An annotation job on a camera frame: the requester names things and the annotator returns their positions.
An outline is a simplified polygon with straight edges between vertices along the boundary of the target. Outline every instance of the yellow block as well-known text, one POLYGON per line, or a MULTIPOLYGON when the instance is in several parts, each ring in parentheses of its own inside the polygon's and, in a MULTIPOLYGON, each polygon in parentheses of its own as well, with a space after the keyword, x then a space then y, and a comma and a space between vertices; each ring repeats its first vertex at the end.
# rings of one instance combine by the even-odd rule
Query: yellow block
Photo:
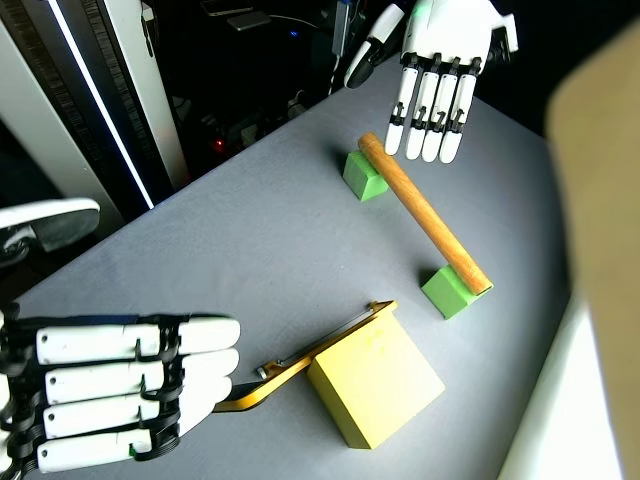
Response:
POLYGON ((376 448, 444 391, 390 312, 316 356, 308 375, 352 448, 376 448))

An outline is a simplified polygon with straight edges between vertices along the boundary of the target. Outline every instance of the white light strip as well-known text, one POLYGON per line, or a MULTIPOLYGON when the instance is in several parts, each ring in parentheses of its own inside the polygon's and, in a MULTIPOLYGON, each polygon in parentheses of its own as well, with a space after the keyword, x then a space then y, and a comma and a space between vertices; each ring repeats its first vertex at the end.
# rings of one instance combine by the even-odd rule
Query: white light strip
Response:
POLYGON ((73 58, 75 58, 76 63, 78 64, 78 67, 80 67, 80 72, 82 72, 82 76, 87 82, 87 86, 91 91, 91 95, 93 96, 93 99, 98 105, 98 110, 100 110, 100 113, 102 114, 102 117, 104 118, 104 121, 106 122, 107 127, 111 132, 111 135, 113 135, 113 138, 116 141, 116 145, 118 145, 118 149, 120 150, 120 153, 122 154, 122 157, 124 158, 124 161, 127 164, 129 171, 131 172, 131 176, 133 177, 136 184, 138 185, 138 188, 140 189, 140 193, 142 193, 142 196, 144 197, 145 202, 147 202, 147 206, 150 209, 153 208, 153 202, 151 201, 151 198, 147 193, 147 189, 144 187, 144 183, 142 183, 142 180, 140 179, 140 175, 138 175, 138 171, 136 170, 136 167, 133 165, 133 162, 131 161, 129 152, 127 152, 127 149, 125 148, 124 143, 122 143, 120 134, 118 133, 118 130, 116 129, 115 124, 113 123, 113 120, 111 120, 111 115, 109 115, 107 107, 102 101, 100 92, 98 92, 98 88, 96 87, 96 84, 93 81, 93 78, 91 78, 89 69, 87 68, 86 63, 84 63, 84 59, 82 58, 82 55, 80 54, 80 50, 78 49, 78 45, 76 44, 76 41, 73 38, 73 35, 71 34, 71 30, 69 30, 69 26, 67 25, 67 21, 65 20, 64 15, 62 14, 62 11, 60 10, 60 6, 58 5, 57 0, 49 0, 49 5, 51 6, 51 11, 53 12, 53 16, 56 17, 58 26, 60 27, 60 30, 62 31, 62 34, 64 35, 64 38, 67 41, 67 45, 69 45, 69 48, 71 49, 73 58))

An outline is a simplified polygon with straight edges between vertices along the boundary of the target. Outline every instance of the wooden stick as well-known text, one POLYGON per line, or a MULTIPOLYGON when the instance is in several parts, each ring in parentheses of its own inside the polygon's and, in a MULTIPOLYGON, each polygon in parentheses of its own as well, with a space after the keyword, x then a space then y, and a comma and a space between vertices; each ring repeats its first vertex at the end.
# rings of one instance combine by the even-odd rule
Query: wooden stick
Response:
POLYGON ((464 283, 476 295, 493 286, 471 255, 464 249, 431 204, 420 193, 395 159, 387 155, 374 133, 365 133, 358 141, 360 150, 384 177, 416 222, 440 250, 464 283))

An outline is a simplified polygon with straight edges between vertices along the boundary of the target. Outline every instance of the table surface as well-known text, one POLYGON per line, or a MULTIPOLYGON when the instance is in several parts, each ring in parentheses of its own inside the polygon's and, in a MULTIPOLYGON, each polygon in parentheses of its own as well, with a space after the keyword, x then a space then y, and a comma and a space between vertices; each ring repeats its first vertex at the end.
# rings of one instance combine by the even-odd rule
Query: table surface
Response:
POLYGON ((479 100, 451 165, 397 156, 495 284, 444 321, 420 290, 444 259, 393 193, 361 204, 341 178, 360 135, 384 137, 399 79, 394 58, 20 303, 24 316, 229 313, 242 325, 242 382, 369 301, 396 299, 446 391, 376 450, 353 450, 299 375, 256 409, 209 416, 158 460, 48 479, 496 478, 568 299, 552 164, 540 137, 479 100))

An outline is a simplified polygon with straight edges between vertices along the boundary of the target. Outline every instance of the green cube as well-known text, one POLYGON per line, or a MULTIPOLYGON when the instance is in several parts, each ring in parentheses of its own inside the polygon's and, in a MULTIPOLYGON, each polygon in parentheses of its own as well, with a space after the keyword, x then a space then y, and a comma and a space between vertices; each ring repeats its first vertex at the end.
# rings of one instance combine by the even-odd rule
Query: green cube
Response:
POLYGON ((486 293, 475 295, 451 265, 438 270, 422 286, 422 291, 447 320, 486 293))
POLYGON ((351 152, 347 156, 342 178, 361 202, 377 197, 389 189, 382 175, 373 168, 362 152, 351 152))

